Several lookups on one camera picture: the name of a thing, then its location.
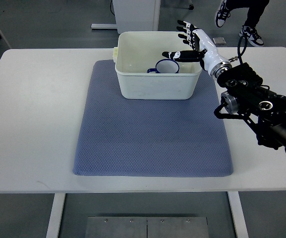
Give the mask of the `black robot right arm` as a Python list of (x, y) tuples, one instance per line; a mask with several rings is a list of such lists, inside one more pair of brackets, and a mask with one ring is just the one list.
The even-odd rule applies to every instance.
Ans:
[(258, 145), (286, 153), (286, 96), (270, 90), (263, 79), (242, 61), (245, 48), (237, 47), (239, 65), (225, 67), (218, 85), (226, 88), (221, 103), (214, 110), (219, 119), (241, 119), (256, 134)]

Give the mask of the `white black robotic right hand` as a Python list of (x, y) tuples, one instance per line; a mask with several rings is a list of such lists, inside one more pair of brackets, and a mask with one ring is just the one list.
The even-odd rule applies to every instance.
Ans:
[(198, 62), (213, 79), (218, 79), (221, 73), (231, 69), (230, 61), (219, 54), (213, 41), (202, 29), (182, 20), (177, 23), (179, 25), (176, 28), (180, 32), (178, 37), (192, 49), (163, 52), (162, 56), (176, 62)]

